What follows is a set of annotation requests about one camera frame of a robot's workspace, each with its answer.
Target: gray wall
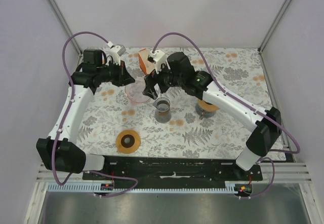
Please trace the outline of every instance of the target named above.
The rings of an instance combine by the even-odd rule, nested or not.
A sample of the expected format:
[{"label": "gray wall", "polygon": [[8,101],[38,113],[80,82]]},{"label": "gray wall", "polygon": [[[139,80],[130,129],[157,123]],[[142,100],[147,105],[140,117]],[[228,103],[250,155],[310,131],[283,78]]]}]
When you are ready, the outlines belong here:
[{"label": "gray wall", "polygon": [[324,207],[324,0],[294,0],[264,51],[284,123]]},{"label": "gray wall", "polygon": [[[0,223],[22,223],[41,160],[35,144],[67,94],[67,39],[46,0],[0,0]],[[68,49],[75,68],[77,54]]]},{"label": "gray wall", "polygon": [[[90,29],[114,43],[152,47],[182,32],[201,47],[258,47],[284,0],[56,0],[72,32]],[[81,37],[80,45],[101,46]],[[190,44],[167,38],[164,47]]]}]

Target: table surface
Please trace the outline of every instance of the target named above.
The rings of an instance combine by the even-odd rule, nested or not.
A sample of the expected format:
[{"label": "table surface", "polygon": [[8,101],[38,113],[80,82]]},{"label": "table surface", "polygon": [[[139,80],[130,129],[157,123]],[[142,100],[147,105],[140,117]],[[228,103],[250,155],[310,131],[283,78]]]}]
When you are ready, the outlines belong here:
[{"label": "table surface", "polygon": [[[142,48],[129,48],[122,56],[128,72],[137,80],[144,74],[139,68],[138,54]],[[183,51],[196,70],[206,70],[204,62],[193,48],[163,48],[167,55]],[[256,49],[203,48],[216,78],[229,90],[264,108],[271,101]],[[84,114],[77,145],[86,153],[124,156],[116,147],[116,138],[126,129],[138,132],[139,148],[128,156],[235,159],[250,136],[250,132],[221,109],[200,120],[194,106],[197,99],[180,88],[170,88],[162,97],[171,102],[172,118],[166,124],[154,118],[154,102],[131,103],[125,87],[102,84]],[[273,148],[282,149],[281,139]],[[285,155],[271,152],[273,160],[284,161]]]}]

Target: purple cable bundle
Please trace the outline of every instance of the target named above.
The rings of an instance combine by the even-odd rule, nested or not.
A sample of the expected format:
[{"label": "purple cable bundle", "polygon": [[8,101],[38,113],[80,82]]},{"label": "purple cable bundle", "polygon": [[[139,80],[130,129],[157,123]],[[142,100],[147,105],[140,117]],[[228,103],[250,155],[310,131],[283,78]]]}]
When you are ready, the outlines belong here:
[{"label": "purple cable bundle", "polygon": [[[66,47],[68,45],[68,43],[73,39],[75,38],[76,36],[78,35],[81,35],[81,34],[92,34],[92,35],[95,35],[99,38],[101,38],[105,43],[108,43],[108,40],[106,40],[104,37],[94,33],[94,32],[90,32],[90,31],[82,31],[82,32],[78,32],[74,35],[72,35],[64,44],[63,46],[63,51],[62,51],[62,60],[63,60],[63,66],[64,66],[64,69],[65,69],[65,72],[69,78],[69,81],[70,81],[70,84],[71,84],[71,88],[72,88],[72,93],[71,93],[71,100],[70,100],[70,103],[68,104],[67,106],[67,109],[62,117],[62,120],[60,122],[60,125],[59,125],[59,129],[62,129],[63,127],[63,124],[64,124],[64,121],[67,117],[67,114],[72,106],[72,103],[73,103],[73,99],[74,99],[74,93],[75,93],[75,87],[74,87],[74,83],[73,83],[73,80],[72,80],[72,77],[67,69],[67,66],[66,66],[66,61],[65,61],[65,50],[66,50]],[[170,32],[170,33],[167,33],[165,35],[163,35],[158,41],[157,43],[155,44],[154,48],[153,48],[153,52],[155,52],[157,46],[159,45],[159,43],[167,36],[169,35],[178,35],[178,36],[181,36],[185,39],[187,39],[196,49],[197,51],[199,52],[201,58],[203,59],[204,63],[205,63],[205,66],[209,72],[209,74],[211,75],[213,81],[215,82],[215,84],[217,85],[217,87],[223,92],[225,93],[225,89],[221,87],[221,85],[218,83],[217,79],[215,78],[215,76],[213,75],[212,73],[212,70],[210,69],[210,67],[208,66],[207,64],[207,61],[203,55],[203,53],[201,52],[201,50],[199,49],[199,47],[190,39],[188,38],[187,36],[181,34],[181,33],[177,33],[177,32]],[[257,113],[258,115],[264,117],[265,119],[269,120],[271,123],[273,123],[275,126],[277,126],[280,130],[282,130],[286,135],[288,135],[288,137],[293,141],[293,143],[295,144],[296,146],[296,151],[285,151],[285,150],[270,150],[272,152],[282,152],[282,153],[288,153],[288,154],[298,154],[300,152],[300,146],[299,144],[297,143],[296,139],[282,126],[280,125],[279,123],[277,123],[276,121],[274,121],[273,119],[271,119],[270,117],[268,117],[267,115],[257,111],[255,108],[253,108],[252,106],[248,105],[247,103],[243,102],[242,100],[240,100],[239,98],[235,97],[234,95],[230,94],[230,93],[226,93],[228,96],[230,96],[231,98],[233,98],[234,100],[236,100],[237,102],[239,102],[240,104],[244,105],[245,107],[247,107],[248,109],[252,110],[252,111],[255,111],[255,113]],[[58,138],[59,138],[59,135],[60,135],[60,131],[57,131],[56,133],[56,137],[54,139],[54,144],[53,144],[53,149],[52,149],[52,171],[53,171],[53,176],[54,176],[54,179],[55,179],[55,182],[58,184],[58,185],[64,185],[67,180],[70,178],[71,174],[72,173],[69,173],[68,176],[66,177],[66,179],[63,181],[63,182],[60,182],[60,180],[58,179],[58,176],[57,176],[57,173],[56,173],[56,169],[55,169],[55,149],[56,149],[56,145],[57,145],[57,142],[58,142]],[[269,157],[263,157],[263,158],[260,158],[259,160],[259,163],[262,162],[263,160],[265,159],[268,159],[271,164],[272,164],[272,170],[273,170],[273,174],[272,174],[272,178],[271,178],[271,181],[268,185],[268,187],[256,194],[256,195],[253,195],[251,197],[241,197],[241,199],[251,199],[251,198],[255,198],[257,196],[260,196],[261,194],[264,194],[266,193],[267,191],[269,191],[271,185],[273,184],[273,181],[274,181],[274,175],[275,175],[275,169],[274,169],[274,163],[273,161],[269,158]],[[127,191],[130,191],[132,190],[133,188],[136,187],[136,185],[138,184],[138,180],[135,179],[135,178],[131,178],[131,177],[119,177],[119,176],[112,176],[112,175],[108,175],[108,174],[104,174],[104,173],[101,173],[101,172],[98,172],[98,171],[90,171],[91,173],[94,173],[94,174],[99,174],[99,175],[102,175],[102,176],[105,176],[105,177],[110,177],[110,178],[117,178],[117,179],[125,179],[125,180],[132,180],[135,182],[135,184],[133,186],[131,186],[130,188],[124,190],[124,191],[121,191],[119,193],[115,193],[115,194],[112,194],[112,195],[108,195],[108,196],[102,196],[103,198],[109,198],[109,197],[114,197],[114,196],[118,196],[118,195],[122,195],[124,193],[126,193]]]}]

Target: purple cable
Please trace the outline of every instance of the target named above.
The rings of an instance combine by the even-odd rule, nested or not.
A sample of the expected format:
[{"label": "purple cable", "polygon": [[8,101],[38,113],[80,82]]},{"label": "purple cable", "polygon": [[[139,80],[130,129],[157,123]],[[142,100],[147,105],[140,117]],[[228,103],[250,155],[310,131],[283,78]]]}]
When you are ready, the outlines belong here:
[{"label": "purple cable", "polygon": [[[74,93],[75,93],[75,87],[74,87],[74,83],[73,83],[73,80],[72,80],[72,77],[69,73],[69,70],[67,69],[67,66],[66,66],[66,62],[65,62],[65,50],[66,50],[66,47],[68,45],[68,43],[73,39],[75,38],[77,35],[81,35],[81,34],[91,34],[91,35],[95,35],[99,38],[101,38],[102,40],[105,41],[105,43],[108,43],[108,41],[103,38],[101,35],[98,35],[96,33],[93,33],[93,32],[90,32],[90,31],[82,31],[82,32],[78,32],[74,35],[72,35],[64,44],[63,46],[63,50],[62,50],[62,60],[63,60],[63,66],[64,66],[64,69],[65,69],[65,72],[66,72],[66,75],[68,76],[69,78],[69,81],[70,81],[70,84],[71,84],[71,88],[72,88],[72,93],[71,93],[71,100],[65,110],[65,113],[62,117],[62,120],[60,122],[60,125],[59,125],[59,129],[62,129],[63,127],[63,124],[64,124],[64,121],[66,119],[66,116],[72,106],[72,100],[74,99]],[[65,185],[65,183],[67,182],[67,180],[69,179],[69,177],[71,176],[72,173],[69,173],[68,176],[66,177],[66,179],[63,181],[63,182],[60,182],[58,176],[57,176],[57,173],[56,173],[56,168],[55,168],[55,150],[56,150],[56,145],[57,145],[57,141],[59,139],[59,136],[60,136],[60,133],[59,131],[56,132],[56,137],[54,139],[54,144],[53,144],[53,148],[52,148],[52,171],[53,171],[53,176],[54,176],[54,179],[55,179],[55,182],[58,184],[58,185]]]},{"label": "purple cable", "polygon": [[130,188],[128,188],[126,190],[120,191],[120,192],[118,192],[116,194],[112,194],[112,195],[101,196],[102,198],[110,198],[110,197],[115,197],[115,196],[118,196],[118,195],[122,195],[122,194],[124,194],[124,193],[132,190],[133,188],[135,188],[136,185],[138,184],[138,180],[136,178],[112,176],[112,175],[104,174],[104,173],[101,173],[101,172],[98,172],[98,171],[90,171],[90,172],[91,173],[94,173],[94,174],[99,174],[99,175],[105,176],[105,177],[116,178],[116,179],[132,180],[132,181],[135,182],[135,184],[133,186],[131,186]]},{"label": "purple cable", "polygon": [[274,163],[269,157],[263,157],[263,158],[261,158],[259,160],[259,162],[262,162],[262,161],[264,161],[266,159],[268,159],[271,162],[271,165],[272,165],[272,178],[271,178],[271,181],[270,181],[269,185],[267,186],[267,188],[264,191],[262,191],[262,192],[260,192],[260,193],[258,193],[256,195],[252,195],[252,196],[249,196],[249,197],[241,197],[240,199],[243,199],[243,200],[253,199],[253,198],[258,197],[258,196],[260,196],[262,194],[265,194],[266,192],[268,192],[270,190],[270,188],[271,188],[271,186],[273,184],[273,181],[274,181],[275,170],[274,170]]},{"label": "purple cable", "polygon": [[[205,63],[205,66],[209,72],[209,74],[211,75],[213,81],[215,82],[215,84],[217,85],[217,87],[223,92],[225,93],[226,90],[218,83],[217,79],[215,78],[215,76],[213,75],[213,72],[211,70],[211,68],[209,67],[209,65],[207,64],[207,61],[203,55],[203,53],[201,52],[201,50],[199,49],[199,47],[190,39],[188,38],[187,36],[181,34],[181,33],[178,33],[178,32],[169,32],[165,35],[163,35],[155,44],[154,48],[153,48],[153,52],[155,52],[157,46],[159,45],[159,43],[167,36],[169,35],[178,35],[178,36],[181,36],[183,38],[185,38],[186,40],[188,40],[198,51],[198,53],[200,54],[202,60],[204,61]],[[256,109],[250,105],[248,105],[247,103],[245,103],[244,101],[240,100],[239,98],[237,98],[236,96],[230,94],[230,93],[226,93],[226,95],[228,95],[229,97],[233,98],[235,101],[239,102],[240,104],[242,104],[243,106],[247,107],[248,109],[250,109],[251,111],[255,111],[255,113],[257,113],[258,115],[264,117],[266,120],[270,121],[271,123],[273,123],[275,126],[277,126],[281,131],[283,131],[286,135],[288,135],[288,137],[293,141],[293,143],[295,144],[295,147],[296,147],[296,151],[286,151],[286,150],[277,150],[277,149],[273,149],[273,150],[270,150],[271,152],[282,152],[282,153],[288,153],[288,154],[298,154],[300,152],[300,146],[297,142],[297,140],[292,136],[291,133],[288,132],[287,129],[285,129],[281,124],[277,123],[275,120],[273,120],[272,118],[268,117],[267,115],[263,114],[262,112],[260,111],[256,111]]]}]

